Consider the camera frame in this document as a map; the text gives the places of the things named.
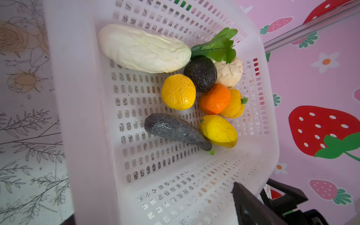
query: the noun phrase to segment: white plastic basket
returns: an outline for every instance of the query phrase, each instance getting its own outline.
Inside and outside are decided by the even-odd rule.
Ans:
[[[48,0],[44,2],[55,89],[77,224],[237,223],[233,182],[258,195],[278,158],[274,103],[260,34],[235,4],[211,0]],[[144,131],[156,112],[199,126],[199,94],[185,111],[169,109],[161,88],[169,74],[114,64],[96,35],[120,23],[179,38],[190,47],[224,27],[244,74],[234,87],[249,98],[243,116],[229,122],[236,147],[211,156]]]

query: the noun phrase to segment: pink strawberry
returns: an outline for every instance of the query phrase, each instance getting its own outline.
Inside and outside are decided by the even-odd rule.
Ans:
[[[344,189],[337,189],[336,185],[326,180],[310,180],[310,187],[323,199],[333,200],[336,204],[352,203],[351,195]]]
[[[288,23],[290,23],[292,20],[293,20],[293,17],[285,17],[285,18],[278,19],[277,21],[274,21],[272,24],[266,25],[263,28],[261,28],[260,34],[264,35],[268,32],[276,31],[276,30],[282,28],[283,26],[287,25]]]
[[[356,89],[356,90],[354,91],[354,99],[355,99],[358,103],[360,103],[360,88],[358,88],[358,89]]]
[[[360,121],[346,112],[302,105],[289,115],[290,130],[305,154],[327,159],[342,153],[360,161],[349,151],[360,147]]]

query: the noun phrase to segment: green stem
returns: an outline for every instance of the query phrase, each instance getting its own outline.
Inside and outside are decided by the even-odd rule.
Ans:
[[[352,154],[348,153],[348,152],[344,152],[345,154],[347,154],[348,156],[350,156],[351,158],[358,160],[360,162],[360,158],[353,156]]]

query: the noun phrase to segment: yellow lemon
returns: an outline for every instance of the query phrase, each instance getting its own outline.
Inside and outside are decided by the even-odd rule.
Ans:
[[[161,96],[165,105],[172,109],[189,109],[195,102],[195,85],[187,76],[175,74],[165,80]]]
[[[207,115],[200,122],[200,130],[210,142],[226,148],[232,148],[238,142],[238,133],[224,118]]]
[[[236,89],[230,89],[231,99],[229,104],[226,106],[226,108],[219,113],[224,118],[233,119],[238,118],[243,114],[245,109],[245,103],[246,99],[243,99],[242,95],[240,94],[239,90]]]

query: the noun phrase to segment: orange fruit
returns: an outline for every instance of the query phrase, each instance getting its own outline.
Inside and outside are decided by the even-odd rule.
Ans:
[[[200,108],[208,115],[216,115],[223,111],[231,99],[230,90],[223,84],[214,86],[200,98]]]

